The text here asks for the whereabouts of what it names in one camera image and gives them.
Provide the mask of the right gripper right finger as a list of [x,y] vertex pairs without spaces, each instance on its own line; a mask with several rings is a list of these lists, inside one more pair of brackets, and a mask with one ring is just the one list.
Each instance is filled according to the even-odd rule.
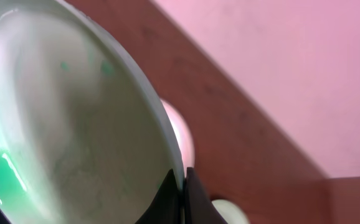
[[226,224],[213,206],[192,167],[187,168],[184,182],[185,224]]

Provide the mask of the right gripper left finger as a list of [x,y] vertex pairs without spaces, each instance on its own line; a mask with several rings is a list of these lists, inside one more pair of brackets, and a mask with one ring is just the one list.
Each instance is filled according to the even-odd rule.
[[148,209],[136,224],[180,224],[181,201],[173,170],[169,170]]

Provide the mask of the light green plate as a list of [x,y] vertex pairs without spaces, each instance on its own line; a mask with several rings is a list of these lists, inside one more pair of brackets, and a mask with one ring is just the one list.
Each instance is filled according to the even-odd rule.
[[242,209],[231,201],[217,199],[212,204],[228,224],[250,224]]
[[0,211],[11,223],[135,223],[184,169],[130,54],[65,1],[0,0]]

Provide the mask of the white plate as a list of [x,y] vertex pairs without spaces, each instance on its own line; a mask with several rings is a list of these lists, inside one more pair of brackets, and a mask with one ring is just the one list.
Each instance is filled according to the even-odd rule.
[[186,120],[174,106],[163,99],[161,99],[161,102],[173,127],[181,151],[184,175],[187,176],[187,168],[195,165],[195,148],[191,131]]

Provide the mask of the light green plate front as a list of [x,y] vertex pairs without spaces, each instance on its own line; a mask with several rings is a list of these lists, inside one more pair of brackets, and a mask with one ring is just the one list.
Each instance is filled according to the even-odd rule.
[[11,223],[135,223],[184,169],[130,54],[65,1],[0,0],[0,211]]

